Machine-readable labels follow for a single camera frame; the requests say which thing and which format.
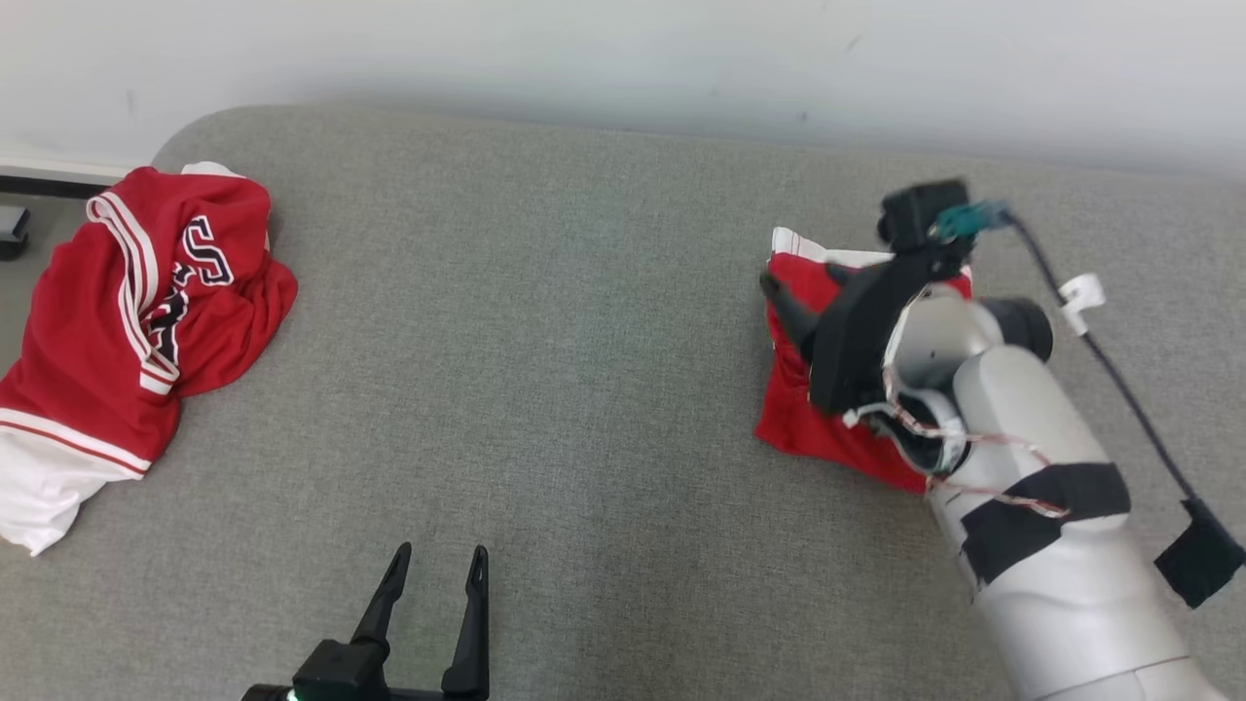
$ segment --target black electrical tape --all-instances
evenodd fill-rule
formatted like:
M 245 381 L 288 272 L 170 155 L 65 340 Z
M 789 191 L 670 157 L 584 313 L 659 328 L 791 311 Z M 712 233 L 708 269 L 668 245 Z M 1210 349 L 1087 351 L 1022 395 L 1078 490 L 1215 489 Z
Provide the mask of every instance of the black electrical tape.
M 961 519 L 967 534 L 962 550 L 973 573 L 986 584 L 1059 540 L 1065 523 L 1128 514 L 1130 508 L 1125 481 L 1113 463 L 1050 466 L 1013 484 L 1004 494 L 1039 499 L 1069 514 L 1050 518 L 996 501 L 966 514 Z

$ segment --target gray cushion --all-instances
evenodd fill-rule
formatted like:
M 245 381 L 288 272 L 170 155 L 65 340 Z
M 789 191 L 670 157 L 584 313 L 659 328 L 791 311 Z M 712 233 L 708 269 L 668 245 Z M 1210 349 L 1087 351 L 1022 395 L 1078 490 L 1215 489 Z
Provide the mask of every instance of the gray cushion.
M 1004 697 L 921 499 L 751 436 L 771 227 L 873 247 L 887 191 L 951 174 L 1011 198 L 1063 275 L 1103 276 L 1091 324 L 1246 535 L 1232 188 L 320 107 L 214 115 L 156 162 L 204 158 L 269 188 L 299 299 L 245 377 L 186 402 L 145 482 L 36 560 L 0 549 L 2 699 L 288 681 L 404 540 L 396 686 L 436 687 L 483 543 L 496 699 Z M 976 271 L 1049 301 L 1011 234 Z M 1154 557 L 1185 524 L 1175 488 L 1063 326 L 1052 365 Z M 1246 696 L 1246 580 L 1195 614 L 1168 599 Z

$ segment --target red and white stripe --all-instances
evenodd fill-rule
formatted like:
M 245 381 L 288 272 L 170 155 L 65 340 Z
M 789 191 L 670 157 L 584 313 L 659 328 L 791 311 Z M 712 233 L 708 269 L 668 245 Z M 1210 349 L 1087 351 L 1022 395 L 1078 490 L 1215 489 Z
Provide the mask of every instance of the red and white stripe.
M 88 199 L 86 213 L 92 222 L 108 228 L 126 259 L 126 274 L 117 290 L 117 309 L 126 337 L 138 356 L 138 385 L 156 395 L 168 395 L 181 374 L 177 366 L 156 354 L 140 321 L 159 291 L 159 261 L 151 237 L 115 192 L 103 192 Z
M 82 459 L 116 468 L 128 479 L 137 479 L 147 474 L 152 466 L 151 461 L 143 461 L 128 451 L 91 438 L 51 420 L 14 410 L 0 410 L 0 435 L 9 432 L 21 432 L 21 435 L 36 437 L 50 446 L 70 451 Z

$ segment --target white cable clip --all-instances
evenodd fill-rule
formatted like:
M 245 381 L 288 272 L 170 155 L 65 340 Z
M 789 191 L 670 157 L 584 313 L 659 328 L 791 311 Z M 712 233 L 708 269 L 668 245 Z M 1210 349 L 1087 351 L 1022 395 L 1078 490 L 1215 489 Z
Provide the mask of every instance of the white cable clip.
M 1103 284 L 1099 275 L 1094 273 L 1079 274 L 1078 276 L 1060 285 L 1060 296 L 1064 298 L 1064 319 L 1073 326 L 1074 332 L 1085 335 L 1088 330 L 1085 319 L 1082 318 L 1083 309 L 1090 306 L 1103 306 L 1108 298 L 1103 294 Z

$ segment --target clothing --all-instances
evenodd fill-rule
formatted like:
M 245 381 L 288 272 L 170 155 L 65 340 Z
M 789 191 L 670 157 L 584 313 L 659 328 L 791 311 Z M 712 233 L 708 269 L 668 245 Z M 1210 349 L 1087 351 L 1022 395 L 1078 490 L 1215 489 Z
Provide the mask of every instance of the clothing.
M 839 293 L 826 274 L 830 260 L 866 265 L 886 260 L 887 253 L 832 250 L 776 228 L 766 269 L 792 295 L 821 313 Z M 968 268 L 949 284 L 966 296 L 971 293 Z M 774 365 L 754 435 L 784 453 L 810 456 L 861 471 L 906 492 L 923 492 L 926 481 L 905 463 L 891 441 L 878 438 L 865 425 L 847 428 L 840 417 L 822 415 L 809 403 L 809 366 L 784 334 L 774 308 L 766 304 L 766 326 L 774 341 Z
M 35 555 L 60 540 L 105 483 L 147 473 L 181 397 L 250 367 L 298 293 L 269 207 L 217 164 L 138 168 L 87 202 L 0 381 L 0 537 Z

